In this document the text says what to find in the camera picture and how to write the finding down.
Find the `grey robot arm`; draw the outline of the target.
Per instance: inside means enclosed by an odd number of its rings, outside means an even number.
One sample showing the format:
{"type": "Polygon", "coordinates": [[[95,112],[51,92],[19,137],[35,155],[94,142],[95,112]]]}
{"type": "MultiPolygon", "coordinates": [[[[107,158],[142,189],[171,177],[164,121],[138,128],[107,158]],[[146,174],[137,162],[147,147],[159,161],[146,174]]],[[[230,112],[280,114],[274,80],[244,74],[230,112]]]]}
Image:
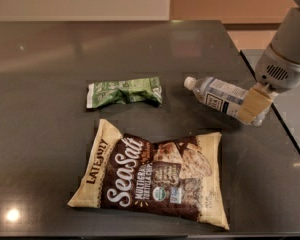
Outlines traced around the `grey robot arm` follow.
{"type": "Polygon", "coordinates": [[[256,64],[256,84],[238,111],[244,124],[259,126],[274,99],[300,85],[300,0],[294,1],[256,64]]]}

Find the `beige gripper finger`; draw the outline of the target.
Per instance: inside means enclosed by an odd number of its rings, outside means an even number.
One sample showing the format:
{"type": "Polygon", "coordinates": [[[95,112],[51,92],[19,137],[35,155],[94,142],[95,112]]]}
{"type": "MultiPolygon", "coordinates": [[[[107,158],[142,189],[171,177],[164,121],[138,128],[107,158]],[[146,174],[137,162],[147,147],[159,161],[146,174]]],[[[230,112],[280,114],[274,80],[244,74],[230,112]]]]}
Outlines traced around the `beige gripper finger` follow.
{"type": "Polygon", "coordinates": [[[257,87],[252,87],[238,111],[237,119],[244,124],[261,124],[273,102],[273,97],[257,87]]]}

